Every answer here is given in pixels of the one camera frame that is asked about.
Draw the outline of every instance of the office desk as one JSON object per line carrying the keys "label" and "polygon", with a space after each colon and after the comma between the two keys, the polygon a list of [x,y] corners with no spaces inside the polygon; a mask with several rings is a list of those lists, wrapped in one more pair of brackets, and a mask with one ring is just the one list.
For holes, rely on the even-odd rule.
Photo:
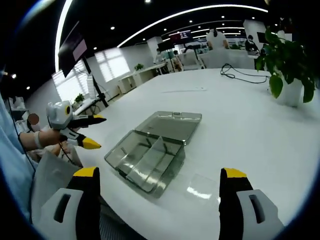
{"label": "office desk", "polygon": [[158,65],[154,65],[146,69],[142,69],[134,72],[132,75],[135,81],[135,85],[138,87],[144,84],[145,82],[149,81],[150,79],[153,79],[154,77],[157,76],[157,73],[155,72],[156,69],[163,68],[165,65],[167,65],[167,63],[161,63]]}
{"label": "office desk", "polygon": [[141,69],[139,71],[135,71],[131,74],[128,74],[124,76],[122,79],[119,80],[118,86],[120,88],[120,91],[123,94],[126,94],[130,92],[132,89],[144,84],[145,82],[149,81],[150,79],[153,79],[157,76],[155,74],[156,69],[163,68],[166,66],[167,63],[161,63],[157,64],[145,69]]}
{"label": "office desk", "polygon": [[[249,81],[263,79],[229,73]],[[79,131],[100,143],[100,149],[76,151],[85,167],[100,168],[105,201],[148,240],[218,240],[221,168],[246,173],[252,187],[278,207],[287,225],[308,196],[318,168],[320,96],[317,91],[312,102],[292,108],[278,105],[267,88],[268,83],[221,76],[220,69],[157,76],[102,111],[107,121]],[[178,176],[159,199],[150,200],[115,174],[104,156],[155,111],[201,113],[202,121],[185,146]],[[210,183],[210,191],[199,197],[189,193],[195,178]]]}
{"label": "office desk", "polygon": [[91,98],[87,98],[83,101],[83,104],[73,112],[74,115],[79,115],[82,112],[90,109],[92,106],[96,105],[98,102],[100,102],[101,99],[96,98],[96,99],[91,99]]}

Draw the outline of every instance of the window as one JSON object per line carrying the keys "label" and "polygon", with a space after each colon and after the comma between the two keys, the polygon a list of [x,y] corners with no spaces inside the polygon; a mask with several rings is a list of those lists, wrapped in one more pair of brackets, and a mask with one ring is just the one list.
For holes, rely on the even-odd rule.
{"label": "window", "polygon": [[97,52],[95,58],[106,82],[130,72],[127,61],[119,48]]}
{"label": "window", "polygon": [[62,101],[73,103],[79,94],[85,95],[89,92],[87,73],[84,63],[80,60],[66,77],[62,70],[52,75],[54,85]]}

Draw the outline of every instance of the small potted plant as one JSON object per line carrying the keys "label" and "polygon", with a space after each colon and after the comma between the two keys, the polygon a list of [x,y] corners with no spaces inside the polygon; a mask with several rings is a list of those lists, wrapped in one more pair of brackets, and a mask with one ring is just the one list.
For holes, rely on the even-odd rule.
{"label": "small potted plant", "polygon": [[82,105],[84,100],[85,100],[85,97],[81,93],[79,93],[79,95],[75,98],[74,103],[77,105],[77,107],[79,107]]}
{"label": "small potted plant", "polygon": [[232,44],[232,45],[230,46],[230,49],[240,50],[241,48],[240,48],[240,46],[239,46],[238,44]]}
{"label": "small potted plant", "polygon": [[315,75],[308,63],[303,46],[297,41],[279,38],[268,28],[265,32],[268,45],[265,55],[256,60],[256,69],[265,66],[270,72],[270,91],[280,104],[297,107],[302,87],[303,102],[308,103],[314,97]]}
{"label": "small potted plant", "polygon": [[144,66],[143,64],[138,63],[138,64],[134,67],[134,69],[135,69],[136,71],[139,71],[139,70],[143,69],[144,67],[145,67],[145,66]]}

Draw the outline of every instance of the monitor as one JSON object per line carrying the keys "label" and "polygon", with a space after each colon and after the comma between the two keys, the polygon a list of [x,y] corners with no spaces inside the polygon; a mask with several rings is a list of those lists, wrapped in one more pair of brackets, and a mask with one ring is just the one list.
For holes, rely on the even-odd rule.
{"label": "monitor", "polygon": [[173,33],[169,36],[173,44],[186,44],[193,41],[190,30]]}
{"label": "monitor", "polygon": [[173,43],[170,40],[161,42],[158,44],[158,48],[160,50],[160,52],[169,50],[169,49],[173,49],[175,46],[173,45]]}
{"label": "monitor", "polygon": [[87,45],[80,31],[79,22],[73,27],[59,49],[59,66],[66,77],[85,54]]}
{"label": "monitor", "polygon": [[269,42],[266,40],[266,34],[264,32],[257,32],[259,43],[268,44]]}

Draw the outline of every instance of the ceiling light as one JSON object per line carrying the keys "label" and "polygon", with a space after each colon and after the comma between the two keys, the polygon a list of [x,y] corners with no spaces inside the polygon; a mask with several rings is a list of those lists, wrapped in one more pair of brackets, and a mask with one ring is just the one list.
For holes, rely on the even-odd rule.
{"label": "ceiling light", "polygon": [[201,36],[194,36],[194,39],[198,39],[198,38],[205,38],[207,35],[201,35]]}
{"label": "ceiling light", "polygon": [[[71,3],[73,2],[73,0],[65,0],[60,17],[59,17],[59,22],[58,22],[58,27],[56,30],[56,35],[55,35],[55,45],[54,45],[54,65],[55,65],[55,71],[58,72],[59,71],[59,49],[60,49],[60,43],[61,43],[61,36],[62,36],[62,31],[64,28],[64,24],[65,24],[65,20],[67,17],[67,13],[69,11],[69,8],[71,6]],[[196,8],[192,8],[192,9],[188,9],[185,11],[181,11],[175,14],[172,14],[170,16],[164,17],[158,21],[155,21],[154,23],[149,24],[148,26],[144,27],[143,29],[137,31],[136,33],[134,33],[133,35],[131,35],[130,37],[128,37],[126,40],[124,40],[123,42],[121,42],[117,48],[120,48],[123,44],[125,44],[126,42],[128,42],[129,40],[133,39],[135,36],[137,36],[138,34],[142,33],[143,31],[159,24],[162,23],[168,19],[172,19],[175,18],[177,16],[183,15],[183,14],[187,14],[187,13],[192,13],[195,11],[200,11],[200,10],[204,10],[204,9],[214,9],[214,8],[243,8],[243,9],[252,9],[252,10],[257,10],[257,11],[261,11],[264,13],[268,13],[268,10],[265,10],[263,8],[259,8],[259,7],[255,7],[255,6],[247,6],[247,5],[238,5],[238,4],[213,4],[213,5],[208,5],[208,6],[201,6],[201,7],[196,7]]]}
{"label": "ceiling light", "polygon": [[207,28],[207,29],[201,29],[201,30],[197,30],[197,31],[192,31],[191,33],[194,34],[194,33],[198,33],[198,32],[203,32],[203,31],[209,31],[210,29]]}
{"label": "ceiling light", "polygon": [[217,27],[216,29],[245,29],[245,28],[238,27],[238,26],[224,26],[224,27]]}

